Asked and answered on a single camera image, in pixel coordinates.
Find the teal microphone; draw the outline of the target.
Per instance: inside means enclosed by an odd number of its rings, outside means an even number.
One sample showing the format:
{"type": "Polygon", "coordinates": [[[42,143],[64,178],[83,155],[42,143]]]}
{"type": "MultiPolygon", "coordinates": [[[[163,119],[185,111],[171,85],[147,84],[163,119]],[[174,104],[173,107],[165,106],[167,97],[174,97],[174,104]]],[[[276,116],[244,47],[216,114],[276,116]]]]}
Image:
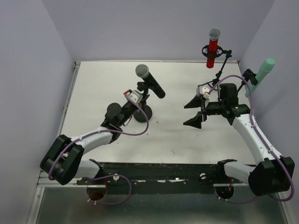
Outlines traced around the teal microphone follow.
{"type": "Polygon", "coordinates": [[[252,86],[250,84],[251,92],[253,93],[255,89],[259,86],[262,80],[268,75],[272,69],[274,68],[276,61],[272,58],[266,59],[260,66],[259,71],[256,73],[256,79],[258,80],[258,84],[256,86],[252,86]]]}

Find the red glitter microphone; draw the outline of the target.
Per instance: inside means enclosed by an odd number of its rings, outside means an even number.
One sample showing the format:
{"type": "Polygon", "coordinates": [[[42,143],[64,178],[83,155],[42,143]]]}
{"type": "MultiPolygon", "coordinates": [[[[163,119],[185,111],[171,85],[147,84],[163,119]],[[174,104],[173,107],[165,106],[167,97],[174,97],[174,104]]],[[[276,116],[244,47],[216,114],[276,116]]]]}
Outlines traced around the red glitter microphone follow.
{"type": "Polygon", "coordinates": [[[217,53],[218,49],[218,39],[221,35],[221,32],[217,28],[213,28],[209,32],[209,45],[208,45],[208,58],[207,58],[207,63],[206,67],[211,69],[214,66],[214,61],[215,61],[215,55],[217,53]]]}

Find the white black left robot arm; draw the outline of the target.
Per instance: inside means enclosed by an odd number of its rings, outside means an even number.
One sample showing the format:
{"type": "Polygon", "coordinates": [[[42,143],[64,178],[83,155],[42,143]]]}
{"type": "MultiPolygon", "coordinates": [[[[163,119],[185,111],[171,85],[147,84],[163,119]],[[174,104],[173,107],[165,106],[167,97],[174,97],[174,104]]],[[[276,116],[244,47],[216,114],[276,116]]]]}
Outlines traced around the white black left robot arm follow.
{"type": "Polygon", "coordinates": [[[100,146],[115,142],[120,135],[126,135],[121,127],[136,112],[149,123],[144,103],[128,99],[123,106],[110,104],[106,118],[95,130],[77,137],[64,134],[57,136],[40,163],[41,170],[48,175],[50,181],[56,181],[60,185],[66,185],[74,178],[98,178],[100,165],[94,160],[84,161],[83,156],[100,146]]]}

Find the black glitter microphone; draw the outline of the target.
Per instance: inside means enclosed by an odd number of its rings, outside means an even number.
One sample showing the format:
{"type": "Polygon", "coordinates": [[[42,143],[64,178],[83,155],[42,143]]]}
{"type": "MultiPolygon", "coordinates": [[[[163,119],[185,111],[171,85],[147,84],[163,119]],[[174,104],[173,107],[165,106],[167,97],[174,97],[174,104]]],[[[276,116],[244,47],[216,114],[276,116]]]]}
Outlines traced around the black glitter microphone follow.
{"type": "Polygon", "coordinates": [[[166,96],[165,91],[152,76],[147,65],[137,65],[137,67],[135,68],[135,73],[139,78],[141,78],[144,81],[148,88],[156,94],[158,98],[162,99],[166,96]]]}

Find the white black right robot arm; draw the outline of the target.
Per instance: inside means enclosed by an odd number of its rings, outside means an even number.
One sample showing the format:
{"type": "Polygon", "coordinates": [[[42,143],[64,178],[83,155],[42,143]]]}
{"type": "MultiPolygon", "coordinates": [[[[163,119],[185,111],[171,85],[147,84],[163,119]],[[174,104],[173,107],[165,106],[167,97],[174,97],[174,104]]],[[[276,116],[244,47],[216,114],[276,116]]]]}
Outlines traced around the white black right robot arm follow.
{"type": "Polygon", "coordinates": [[[217,163],[219,178],[233,178],[249,185],[256,196],[290,191],[294,195],[292,174],[295,163],[291,157],[284,157],[265,137],[257,125],[250,108],[239,104],[235,84],[224,83],[218,86],[218,100],[210,101],[209,88],[198,86],[195,97],[184,108],[200,108],[197,115],[183,124],[200,129],[208,116],[221,115],[240,134],[249,148],[255,167],[244,165],[236,160],[223,160],[217,163]]]}

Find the black round-base stand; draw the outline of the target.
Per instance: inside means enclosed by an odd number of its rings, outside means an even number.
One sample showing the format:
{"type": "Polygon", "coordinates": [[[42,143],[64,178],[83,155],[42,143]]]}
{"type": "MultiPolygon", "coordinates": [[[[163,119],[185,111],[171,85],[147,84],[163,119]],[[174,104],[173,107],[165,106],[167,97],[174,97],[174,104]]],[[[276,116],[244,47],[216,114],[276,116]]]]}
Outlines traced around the black round-base stand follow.
{"type": "MultiPolygon", "coordinates": [[[[140,102],[140,107],[145,112],[148,120],[151,120],[152,118],[152,109],[147,105],[147,99],[150,97],[149,95],[149,88],[144,82],[138,82],[137,83],[137,89],[139,91],[142,91],[142,100],[140,102]]],[[[133,114],[134,119],[139,123],[146,123],[145,116],[140,112],[140,110],[137,110],[133,114]]]]}
{"type": "MultiPolygon", "coordinates": [[[[245,79],[247,83],[251,83],[252,86],[256,86],[258,84],[258,80],[256,79],[256,74],[251,69],[246,69],[242,74],[242,77],[245,79]]],[[[243,86],[246,84],[242,81],[241,85],[237,89],[237,92],[241,90],[243,86]]]]}

